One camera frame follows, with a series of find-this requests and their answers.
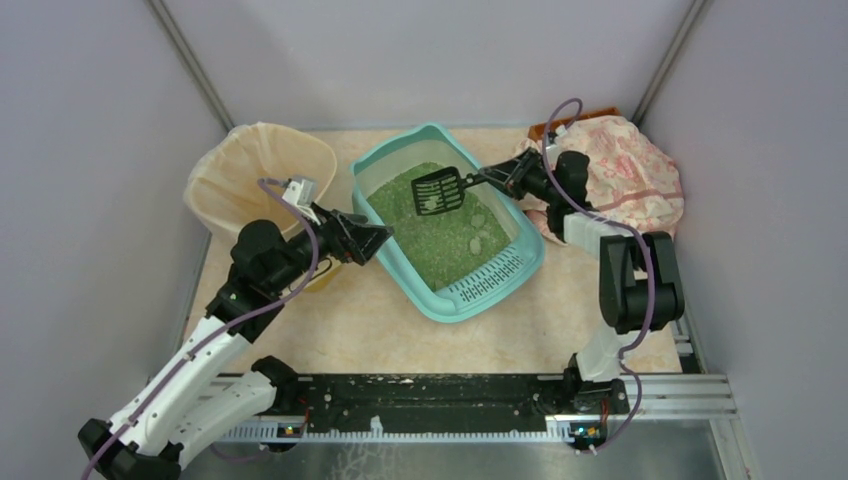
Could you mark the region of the black litter scoop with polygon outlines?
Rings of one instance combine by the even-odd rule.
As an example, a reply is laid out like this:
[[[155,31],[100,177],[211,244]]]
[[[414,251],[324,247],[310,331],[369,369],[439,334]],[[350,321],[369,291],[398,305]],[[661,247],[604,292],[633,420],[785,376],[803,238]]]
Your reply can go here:
[[[438,197],[444,202],[444,209],[435,215],[458,210],[464,203],[465,191],[473,186],[485,183],[490,177],[490,168],[484,167],[475,173],[462,176],[457,167],[445,167],[423,175],[411,181],[415,211],[418,216],[425,215],[422,203],[430,197]]]

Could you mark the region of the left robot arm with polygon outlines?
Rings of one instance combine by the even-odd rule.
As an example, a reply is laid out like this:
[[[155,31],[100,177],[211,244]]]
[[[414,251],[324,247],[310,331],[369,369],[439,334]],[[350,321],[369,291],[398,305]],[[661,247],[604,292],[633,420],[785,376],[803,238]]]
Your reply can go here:
[[[226,391],[199,397],[305,288],[319,261],[364,265],[393,234],[362,215],[311,207],[316,220],[301,218],[304,228],[291,239],[270,220],[241,229],[227,280],[189,339],[125,407],[80,429],[89,458],[84,478],[98,472],[106,479],[177,479],[235,426],[295,403],[298,374],[272,356]]]

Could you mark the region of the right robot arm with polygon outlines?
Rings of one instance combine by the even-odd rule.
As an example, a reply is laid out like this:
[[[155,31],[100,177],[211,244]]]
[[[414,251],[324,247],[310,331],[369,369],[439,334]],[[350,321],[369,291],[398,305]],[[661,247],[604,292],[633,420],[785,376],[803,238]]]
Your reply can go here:
[[[668,233],[641,233],[603,217],[591,205],[589,163],[587,155],[568,150],[550,164],[546,154],[528,148],[479,174],[514,200],[533,196],[544,202],[547,227],[555,238],[597,260],[605,324],[572,356],[564,397],[577,411],[627,413],[619,379],[626,370],[624,357],[648,333],[682,316],[682,281]]]

